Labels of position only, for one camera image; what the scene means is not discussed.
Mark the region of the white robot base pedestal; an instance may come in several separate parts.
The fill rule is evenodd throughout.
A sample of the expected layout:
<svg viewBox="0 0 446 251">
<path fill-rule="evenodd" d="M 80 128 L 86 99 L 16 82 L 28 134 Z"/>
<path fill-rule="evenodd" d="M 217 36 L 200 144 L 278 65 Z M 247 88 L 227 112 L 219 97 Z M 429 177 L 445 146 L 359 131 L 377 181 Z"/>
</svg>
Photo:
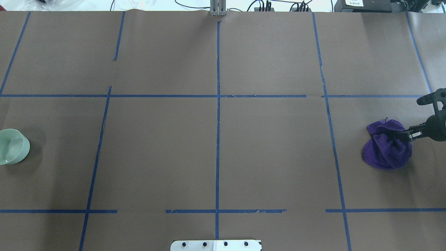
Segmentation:
<svg viewBox="0 0 446 251">
<path fill-rule="evenodd" d="M 170 246 L 171 251 L 261 251 L 261 240 L 177 240 Z"/>
</svg>

